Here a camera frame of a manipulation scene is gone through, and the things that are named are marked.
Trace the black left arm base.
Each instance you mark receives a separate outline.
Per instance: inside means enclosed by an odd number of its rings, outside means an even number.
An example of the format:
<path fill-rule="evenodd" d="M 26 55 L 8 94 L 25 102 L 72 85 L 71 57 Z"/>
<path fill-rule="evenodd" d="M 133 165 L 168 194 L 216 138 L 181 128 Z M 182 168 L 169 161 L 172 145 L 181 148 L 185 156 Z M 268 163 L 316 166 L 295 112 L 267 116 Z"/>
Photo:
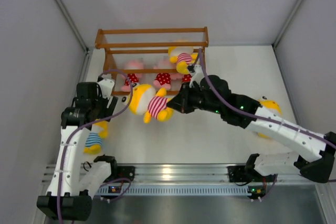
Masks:
<path fill-rule="evenodd" d="M 133 181 L 135 177 L 135 167 L 121 165 L 117 167 L 116 178 L 127 178 Z"/>

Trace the pink plush toy red dress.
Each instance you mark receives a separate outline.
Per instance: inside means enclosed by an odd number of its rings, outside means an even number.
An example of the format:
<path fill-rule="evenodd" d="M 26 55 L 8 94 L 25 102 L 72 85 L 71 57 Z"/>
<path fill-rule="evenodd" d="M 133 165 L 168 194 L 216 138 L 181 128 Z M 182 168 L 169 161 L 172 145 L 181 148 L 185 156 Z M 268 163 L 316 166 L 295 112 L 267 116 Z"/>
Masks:
<path fill-rule="evenodd" d="M 192 76 L 190 74 L 185 74 L 182 77 L 182 83 L 187 83 L 187 82 L 191 82 Z"/>

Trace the yellow plush toy pink stripes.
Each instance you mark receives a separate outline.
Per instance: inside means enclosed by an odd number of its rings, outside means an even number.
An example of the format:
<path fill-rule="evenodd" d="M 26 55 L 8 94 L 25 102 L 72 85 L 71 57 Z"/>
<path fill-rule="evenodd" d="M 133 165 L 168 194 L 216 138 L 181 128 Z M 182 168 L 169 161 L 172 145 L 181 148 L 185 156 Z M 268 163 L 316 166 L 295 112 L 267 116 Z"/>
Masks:
<path fill-rule="evenodd" d="M 135 115 L 142 115 L 144 123 L 150 123 L 152 119 L 159 122 L 168 121 L 173 115 L 173 109 L 167 106 L 171 100 L 168 98 L 167 90 L 160 88 L 158 91 L 150 84 L 134 83 L 132 87 L 133 96 L 128 94 L 122 97 L 122 103 Z"/>

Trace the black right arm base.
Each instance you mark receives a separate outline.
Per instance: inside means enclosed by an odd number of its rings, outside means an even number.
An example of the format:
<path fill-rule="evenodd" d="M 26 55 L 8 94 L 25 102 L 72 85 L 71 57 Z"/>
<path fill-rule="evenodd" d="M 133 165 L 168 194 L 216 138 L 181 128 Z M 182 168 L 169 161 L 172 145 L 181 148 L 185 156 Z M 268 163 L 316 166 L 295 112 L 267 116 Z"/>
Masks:
<path fill-rule="evenodd" d="M 244 166 L 228 166 L 228 178 L 237 186 L 245 186 L 254 181 L 254 177 L 245 171 Z"/>

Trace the pink plush toy polka dress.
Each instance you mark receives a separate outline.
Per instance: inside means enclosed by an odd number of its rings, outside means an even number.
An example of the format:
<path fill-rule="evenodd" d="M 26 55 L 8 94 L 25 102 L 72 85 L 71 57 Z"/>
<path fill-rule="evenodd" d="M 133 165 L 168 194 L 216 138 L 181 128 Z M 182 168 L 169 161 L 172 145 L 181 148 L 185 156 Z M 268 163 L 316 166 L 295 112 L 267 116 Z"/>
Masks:
<path fill-rule="evenodd" d="M 172 69 L 174 64 L 171 63 L 168 59 L 160 60 L 153 69 Z M 171 89 L 172 80 L 176 80 L 178 78 L 177 73 L 168 73 L 168 72 L 159 72 L 156 74 L 156 77 L 153 81 L 153 85 L 156 88 L 165 88 L 166 90 Z"/>

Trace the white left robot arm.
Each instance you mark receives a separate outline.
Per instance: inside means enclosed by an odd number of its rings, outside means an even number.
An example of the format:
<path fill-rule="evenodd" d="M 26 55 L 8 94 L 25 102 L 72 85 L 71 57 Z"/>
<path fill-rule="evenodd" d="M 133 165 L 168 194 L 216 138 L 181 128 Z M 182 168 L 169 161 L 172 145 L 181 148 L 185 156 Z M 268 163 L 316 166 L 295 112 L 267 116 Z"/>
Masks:
<path fill-rule="evenodd" d="M 86 221 L 92 199 L 104 182 L 117 179 L 119 170 L 113 156 L 97 156 L 90 170 L 80 177 L 86 141 L 110 121 L 118 99 L 112 96 L 114 81 L 80 82 L 76 97 L 61 114 L 60 149 L 54 174 L 46 193 L 37 198 L 37 208 L 53 220 Z"/>

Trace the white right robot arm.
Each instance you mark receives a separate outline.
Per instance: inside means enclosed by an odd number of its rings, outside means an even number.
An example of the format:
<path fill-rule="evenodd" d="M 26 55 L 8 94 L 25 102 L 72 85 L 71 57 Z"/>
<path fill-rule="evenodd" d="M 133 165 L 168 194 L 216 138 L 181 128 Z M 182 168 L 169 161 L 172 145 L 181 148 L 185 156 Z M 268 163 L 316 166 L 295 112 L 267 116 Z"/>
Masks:
<path fill-rule="evenodd" d="M 275 174 L 299 174 L 327 183 L 335 160 L 335 133 L 314 133 L 282 119 L 261 102 L 231 92 L 228 83 L 216 75 L 200 83 L 183 84 L 167 107 L 189 114 L 196 109 L 219 114 L 229 125 L 260 133 L 290 149 L 288 153 L 251 154 L 244 172 L 250 180 Z"/>

